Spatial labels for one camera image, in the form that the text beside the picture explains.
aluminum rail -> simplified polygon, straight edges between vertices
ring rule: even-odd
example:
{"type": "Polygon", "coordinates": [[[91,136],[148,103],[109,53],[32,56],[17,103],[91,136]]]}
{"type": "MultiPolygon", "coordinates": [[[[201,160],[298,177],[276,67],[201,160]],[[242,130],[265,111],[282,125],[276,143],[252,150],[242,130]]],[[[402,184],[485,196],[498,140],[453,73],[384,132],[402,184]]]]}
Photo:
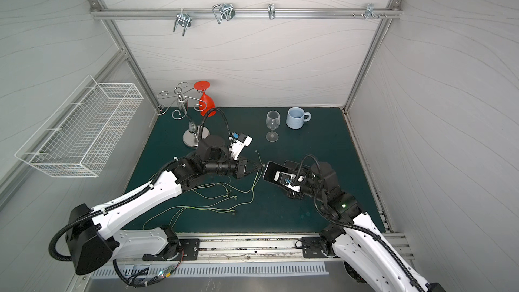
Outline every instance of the aluminum rail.
{"type": "MultiPolygon", "coordinates": [[[[269,19],[267,8],[235,9],[233,19],[269,19]]],[[[91,11],[94,19],[176,19],[180,9],[100,9],[91,11]]],[[[183,9],[193,20],[215,19],[211,9],[183,9]]],[[[366,8],[308,8],[308,9],[282,9],[276,8],[276,19],[364,19],[362,14],[366,8]]],[[[374,8],[375,17],[371,19],[400,18],[402,10],[387,8],[374,8]]]]}
{"type": "MultiPolygon", "coordinates": [[[[103,0],[88,0],[90,3],[90,7],[92,8],[93,5],[96,5],[100,9],[105,8],[106,5],[103,0]]],[[[130,66],[130,69],[132,70],[133,74],[135,75],[135,78],[140,83],[141,87],[144,89],[144,93],[146,94],[146,97],[152,104],[155,111],[160,111],[160,102],[158,101],[157,97],[155,96],[155,93],[153,92],[152,87],[149,85],[148,80],[144,76],[144,73],[142,72],[141,68],[139,67],[139,64],[135,60],[135,57],[133,56],[132,51],[128,47],[128,44],[126,43],[125,39],[122,37],[121,32],[117,28],[117,25],[113,21],[103,21],[105,27],[107,28],[108,32],[110,33],[110,36],[112,36],[112,39],[117,44],[117,46],[124,50],[128,57],[128,64],[130,66]]]]}
{"type": "MultiPolygon", "coordinates": [[[[398,8],[400,9],[402,4],[402,0],[389,0],[388,2],[388,9],[391,8],[398,8]]],[[[351,88],[351,92],[348,95],[348,99],[346,103],[344,104],[343,110],[345,112],[348,112],[351,108],[351,106],[354,103],[355,96],[357,95],[357,92],[359,91],[360,85],[362,84],[362,81],[364,80],[364,77],[367,74],[368,69],[371,67],[371,63],[373,62],[373,59],[375,58],[375,54],[377,53],[380,45],[382,44],[382,40],[384,39],[384,36],[386,36],[386,33],[389,29],[389,25],[391,25],[391,19],[387,21],[381,21],[378,24],[378,27],[375,31],[375,34],[373,35],[373,39],[371,41],[371,45],[369,49],[367,50],[367,54],[364,58],[364,61],[361,64],[361,68],[359,69],[359,73],[357,74],[357,77],[355,78],[354,85],[351,88]]]]}

yellow-green wire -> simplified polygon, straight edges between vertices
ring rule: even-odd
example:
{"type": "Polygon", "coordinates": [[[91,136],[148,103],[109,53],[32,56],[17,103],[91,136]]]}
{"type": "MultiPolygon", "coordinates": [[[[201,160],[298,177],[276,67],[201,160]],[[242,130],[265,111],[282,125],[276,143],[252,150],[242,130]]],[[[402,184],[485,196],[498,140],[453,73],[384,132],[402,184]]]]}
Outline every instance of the yellow-green wire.
{"type": "Polygon", "coordinates": [[[204,198],[208,198],[208,197],[205,197],[204,195],[202,195],[202,194],[196,192],[195,190],[196,190],[196,189],[202,189],[202,188],[212,187],[212,186],[214,186],[214,185],[227,185],[227,186],[229,186],[229,187],[231,187],[231,188],[233,188],[233,189],[235,189],[235,190],[237,190],[237,191],[239,191],[239,192],[242,192],[242,193],[249,193],[250,191],[252,191],[252,198],[251,198],[250,202],[239,203],[239,204],[237,204],[237,205],[235,205],[235,206],[233,206],[233,207],[227,208],[227,209],[212,208],[212,206],[215,206],[215,205],[217,205],[217,204],[219,204],[219,203],[221,203],[221,202],[223,202],[223,201],[227,201],[227,200],[229,200],[229,199],[231,199],[231,198],[237,198],[237,196],[233,195],[232,197],[224,198],[224,199],[222,199],[222,200],[220,200],[220,201],[218,201],[217,203],[212,204],[212,205],[206,205],[206,206],[186,206],[186,205],[173,206],[173,207],[170,207],[169,209],[166,209],[166,210],[162,211],[161,213],[157,214],[156,216],[154,216],[154,217],[152,217],[152,218],[149,218],[149,219],[148,219],[148,220],[147,220],[147,221],[142,225],[142,229],[144,230],[144,227],[146,226],[146,224],[147,224],[148,222],[150,222],[151,220],[155,219],[156,217],[158,217],[158,216],[164,214],[165,212],[167,212],[167,211],[169,211],[169,210],[172,210],[172,209],[174,209],[174,208],[179,208],[179,207],[180,207],[180,208],[182,208],[182,209],[181,209],[181,210],[178,210],[178,211],[173,215],[173,217],[171,218],[171,220],[170,220],[170,222],[169,222],[171,227],[173,227],[173,226],[177,223],[177,220],[178,220],[178,218],[180,218],[180,215],[182,214],[182,212],[185,211],[185,210],[188,209],[188,208],[190,208],[190,209],[194,209],[194,210],[201,210],[201,211],[204,211],[204,210],[210,210],[210,211],[213,211],[213,212],[216,212],[216,213],[227,213],[227,212],[232,212],[232,211],[234,211],[234,208],[236,208],[237,206],[245,205],[245,204],[250,204],[250,203],[252,203],[252,202],[254,201],[254,187],[255,187],[256,184],[259,182],[258,175],[260,175],[260,172],[261,172],[261,174],[263,173],[263,168],[261,169],[261,171],[258,171],[258,172],[256,173],[256,177],[254,178],[253,184],[252,184],[251,188],[250,188],[248,191],[241,191],[241,190],[239,190],[239,189],[237,189],[237,188],[235,188],[235,187],[233,187],[233,186],[231,186],[231,185],[229,185],[228,183],[225,183],[225,182],[205,184],[205,185],[201,185],[201,186],[194,187],[194,188],[191,189],[193,192],[197,193],[198,195],[200,195],[200,196],[202,196],[202,197],[204,197],[204,198]],[[175,222],[173,223],[173,225],[171,225],[171,222],[173,221],[173,219],[175,218],[175,216],[176,216],[177,214],[178,214],[177,219],[175,220],[175,222]]]}

dark green tabletop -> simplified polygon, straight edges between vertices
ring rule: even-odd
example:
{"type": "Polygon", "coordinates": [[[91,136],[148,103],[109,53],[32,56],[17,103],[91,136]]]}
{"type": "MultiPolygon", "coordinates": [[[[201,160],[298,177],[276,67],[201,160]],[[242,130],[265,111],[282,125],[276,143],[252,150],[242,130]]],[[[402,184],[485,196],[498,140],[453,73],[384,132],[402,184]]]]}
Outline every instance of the dark green tabletop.
{"type": "MultiPolygon", "coordinates": [[[[369,213],[380,231],[384,225],[380,220],[373,196],[367,184],[359,158],[351,142],[346,122],[339,108],[304,108],[312,114],[311,120],[298,129],[287,127],[285,120],[288,108],[268,107],[227,107],[222,108],[229,122],[231,132],[243,132],[252,138],[250,146],[245,147],[241,156],[258,160],[259,151],[263,163],[274,161],[283,164],[285,160],[301,161],[307,153],[314,154],[320,161],[328,162],[337,172],[341,188],[352,193],[369,213]],[[276,110],[281,115],[281,126],[275,131],[279,134],[276,142],[268,142],[265,135],[270,130],[265,125],[267,113],[276,110]]],[[[172,109],[159,116],[146,143],[141,158],[133,172],[126,191],[144,184],[157,170],[173,157],[183,157],[193,150],[182,142],[187,129],[187,119],[174,120],[172,109]]],[[[201,115],[189,110],[190,116],[200,123],[201,115]]],[[[211,134],[227,137],[224,122],[218,114],[210,117],[205,126],[211,134]]],[[[248,191],[256,174],[240,180],[229,180],[227,176],[214,176],[208,182],[229,182],[239,190],[248,191]]],[[[214,206],[220,209],[250,202],[253,194],[240,193],[231,189],[230,195],[237,195],[214,206]]],[[[206,197],[225,195],[221,185],[197,190],[206,197]]],[[[186,192],[172,198],[125,226],[125,229],[142,229],[150,218],[174,206],[208,206],[222,198],[205,199],[195,192],[186,192]]],[[[156,228],[170,224],[173,215],[180,210],[174,208],[149,221],[145,228],[156,228]]],[[[236,207],[235,213],[216,213],[187,209],[182,212],[173,230],[177,232],[319,232],[327,225],[315,211],[311,198],[290,200],[284,192],[271,183],[260,179],[254,188],[254,201],[236,207]]]]}

round metal base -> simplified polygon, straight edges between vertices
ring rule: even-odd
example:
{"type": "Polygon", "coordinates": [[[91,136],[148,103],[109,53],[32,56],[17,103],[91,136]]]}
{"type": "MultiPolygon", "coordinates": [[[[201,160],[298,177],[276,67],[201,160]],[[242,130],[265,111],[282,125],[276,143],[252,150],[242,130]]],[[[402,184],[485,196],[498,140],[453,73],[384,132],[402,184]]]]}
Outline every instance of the round metal base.
{"type": "MultiPolygon", "coordinates": [[[[202,133],[202,139],[205,139],[209,135],[209,130],[204,127],[204,133],[202,133]]],[[[184,141],[184,144],[191,149],[198,148],[198,141],[196,139],[196,135],[189,132],[189,130],[186,130],[184,132],[184,135],[182,136],[182,140],[184,141]]]]}

white wire basket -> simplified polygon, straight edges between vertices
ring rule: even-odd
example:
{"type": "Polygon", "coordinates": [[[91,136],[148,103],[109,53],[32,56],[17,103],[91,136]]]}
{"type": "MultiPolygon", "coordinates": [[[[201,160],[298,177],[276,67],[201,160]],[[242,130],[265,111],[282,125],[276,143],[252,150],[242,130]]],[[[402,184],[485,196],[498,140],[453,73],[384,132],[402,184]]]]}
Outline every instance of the white wire basket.
{"type": "Polygon", "coordinates": [[[51,177],[98,177],[142,100],[133,83],[89,76],[15,157],[51,177]]]}

